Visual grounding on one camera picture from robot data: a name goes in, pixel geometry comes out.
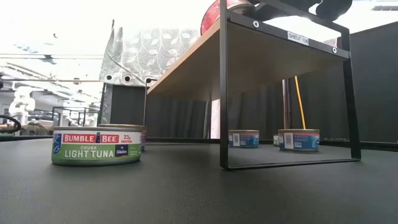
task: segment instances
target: shelf label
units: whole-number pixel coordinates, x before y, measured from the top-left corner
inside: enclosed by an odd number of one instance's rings
[[[289,40],[293,40],[294,42],[303,44],[303,45],[307,45],[309,44],[308,38],[302,36],[302,35],[298,35],[292,32],[287,31],[287,38]]]

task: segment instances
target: shelf board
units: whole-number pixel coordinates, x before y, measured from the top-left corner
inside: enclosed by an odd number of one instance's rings
[[[349,59],[349,52],[309,39],[303,45],[288,32],[231,14],[228,31],[228,93],[258,88]],[[220,23],[216,22],[153,84],[148,94],[189,100],[220,98]]]

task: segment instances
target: gray tabletop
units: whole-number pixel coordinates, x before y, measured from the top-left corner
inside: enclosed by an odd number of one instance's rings
[[[51,164],[51,139],[0,142],[0,223],[396,223],[398,154],[225,172],[218,146],[149,146],[141,162]],[[232,150],[234,162],[349,155]]]

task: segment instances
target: green label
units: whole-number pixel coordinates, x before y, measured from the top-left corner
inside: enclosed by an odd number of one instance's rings
[[[140,144],[61,144],[60,150],[52,156],[75,160],[134,159],[141,156],[141,150]]]

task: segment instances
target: yellow pole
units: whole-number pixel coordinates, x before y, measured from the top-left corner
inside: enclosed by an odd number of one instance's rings
[[[304,119],[303,104],[301,104],[299,81],[297,80],[297,76],[294,76],[294,79],[296,80],[296,90],[297,90],[298,103],[300,103],[301,120],[303,122],[303,128],[305,129],[305,119]]]

